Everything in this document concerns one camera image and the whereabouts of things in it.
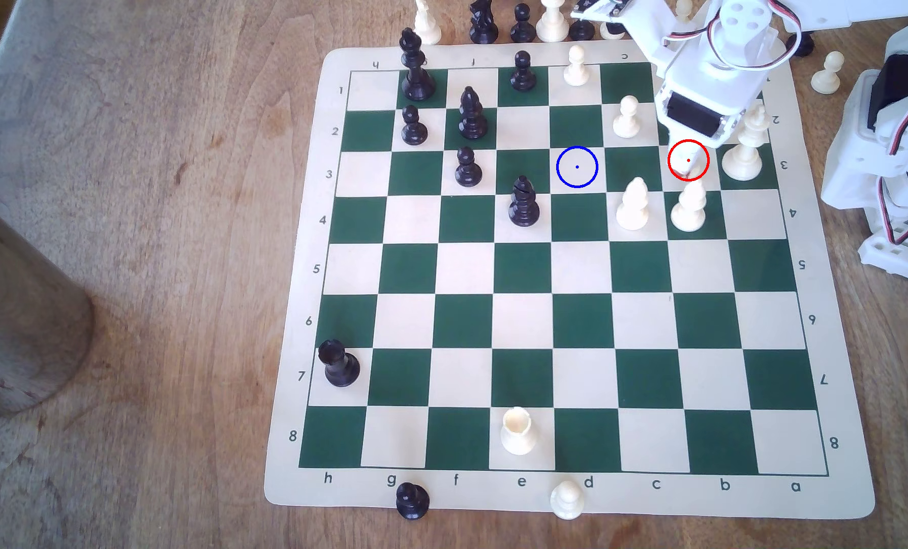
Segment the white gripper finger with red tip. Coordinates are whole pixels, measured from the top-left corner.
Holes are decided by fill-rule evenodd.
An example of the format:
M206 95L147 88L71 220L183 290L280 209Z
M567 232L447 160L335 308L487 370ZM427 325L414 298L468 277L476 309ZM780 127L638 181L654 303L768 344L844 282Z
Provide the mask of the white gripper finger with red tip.
M685 180L701 177L709 164L708 153L698 141L679 142L679 175Z

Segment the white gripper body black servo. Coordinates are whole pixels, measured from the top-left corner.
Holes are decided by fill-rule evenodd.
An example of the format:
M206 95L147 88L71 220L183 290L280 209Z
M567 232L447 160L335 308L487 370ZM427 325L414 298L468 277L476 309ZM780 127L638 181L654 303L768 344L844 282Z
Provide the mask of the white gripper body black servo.
M706 1L683 29L668 34L673 52L659 74L658 119L669 143L716 148L734 133L786 60L772 19L786 18L779 1Z

